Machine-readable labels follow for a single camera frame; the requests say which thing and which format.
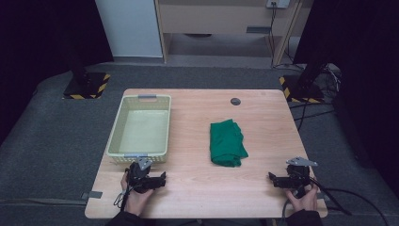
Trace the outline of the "white power strip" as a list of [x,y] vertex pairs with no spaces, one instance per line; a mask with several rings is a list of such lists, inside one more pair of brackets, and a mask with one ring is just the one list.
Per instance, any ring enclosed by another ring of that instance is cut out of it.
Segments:
[[291,0],[267,0],[268,8],[288,8]]

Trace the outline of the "person's left hand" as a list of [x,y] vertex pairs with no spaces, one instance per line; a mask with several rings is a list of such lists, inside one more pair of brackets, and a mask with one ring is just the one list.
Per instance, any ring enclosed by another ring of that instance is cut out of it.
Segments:
[[126,198],[122,211],[140,216],[152,194],[153,190],[148,190],[146,193],[137,193],[132,190]]

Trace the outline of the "white panel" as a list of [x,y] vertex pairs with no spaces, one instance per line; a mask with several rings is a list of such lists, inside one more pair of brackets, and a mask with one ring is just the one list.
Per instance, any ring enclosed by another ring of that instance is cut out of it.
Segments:
[[154,0],[95,0],[114,57],[163,56]]

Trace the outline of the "pale yellow plastic basket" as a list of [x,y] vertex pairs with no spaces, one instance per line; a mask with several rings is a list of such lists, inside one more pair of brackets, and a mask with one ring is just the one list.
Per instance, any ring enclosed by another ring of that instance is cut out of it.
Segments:
[[139,157],[154,163],[166,162],[170,114],[169,95],[124,95],[105,153],[117,163],[129,163]]

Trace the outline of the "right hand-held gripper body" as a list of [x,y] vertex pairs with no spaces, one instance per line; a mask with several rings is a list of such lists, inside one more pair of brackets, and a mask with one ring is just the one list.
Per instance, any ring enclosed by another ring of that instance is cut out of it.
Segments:
[[311,167],[317,167],[318,164],[300,156],[289,159],[286,163],[288,176],[277,176],[276,180],[272,181],[273,186],[292,189],[294,196],[300,199],[306,194],[305,187],[311,183]]

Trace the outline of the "black curtain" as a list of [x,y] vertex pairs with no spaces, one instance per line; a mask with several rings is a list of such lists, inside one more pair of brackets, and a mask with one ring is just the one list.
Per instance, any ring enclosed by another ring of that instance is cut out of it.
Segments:
[[399,198],[399,0],[315,0],[295,62],[336,65],[358,156]]
[[85,66],[113,59],[95,0],[0,0],[0,145],[37,85],[70,69],[57,32]]

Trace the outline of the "green cloth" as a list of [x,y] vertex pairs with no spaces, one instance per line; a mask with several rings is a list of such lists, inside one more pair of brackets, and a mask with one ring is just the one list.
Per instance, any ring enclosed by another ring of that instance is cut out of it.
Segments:
[[232,119],[212,123],[210,127],[211,161],[223,167],[240,167],[241,160],[248,157],[243,140],[241,128]]

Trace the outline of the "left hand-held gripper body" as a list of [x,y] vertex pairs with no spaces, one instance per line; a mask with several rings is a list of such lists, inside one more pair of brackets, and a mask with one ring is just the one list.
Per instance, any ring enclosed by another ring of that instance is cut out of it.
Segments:
[[160,176],[151,177],[152,161],[147,158],[138,158],[126,170],[128,172],[127,182],[137,193],[146,193],[150,189],[156,189],[166,184],[166,181],[161,181]]

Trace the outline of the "black stand with striped base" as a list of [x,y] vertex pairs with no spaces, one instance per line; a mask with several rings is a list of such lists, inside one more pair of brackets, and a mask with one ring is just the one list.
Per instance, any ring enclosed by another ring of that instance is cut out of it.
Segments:
[[63,92],[65,99],[98,99],[102,96],[110,75],[89,73],[79,62],[71,64],[72,79]]
[[322,64],[308,64],[300,75],[284,75],[279,78],[287,102],[322,103],[324,93],[314,84],[322,72]]

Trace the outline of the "wooden desk frame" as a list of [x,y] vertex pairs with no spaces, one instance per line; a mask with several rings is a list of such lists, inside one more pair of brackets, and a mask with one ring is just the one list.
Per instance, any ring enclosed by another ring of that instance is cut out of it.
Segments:
[[292,36],[299,37],[315,0],[291,0],[268,8],[267,0],[154,0],[163,50],[168,34],[246,34],[256,30],[269,41],[280,64]]

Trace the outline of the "person's right hand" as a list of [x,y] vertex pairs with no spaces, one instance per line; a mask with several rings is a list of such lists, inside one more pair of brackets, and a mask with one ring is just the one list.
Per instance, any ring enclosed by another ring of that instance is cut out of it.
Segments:
[[307,190],[307,193],[300,199],[296,198],[293,192],[289,189],[285,189],[284,192],[296,212],[301,210],[305,211],[317,210],[318,186],[316,185],[311,186]]

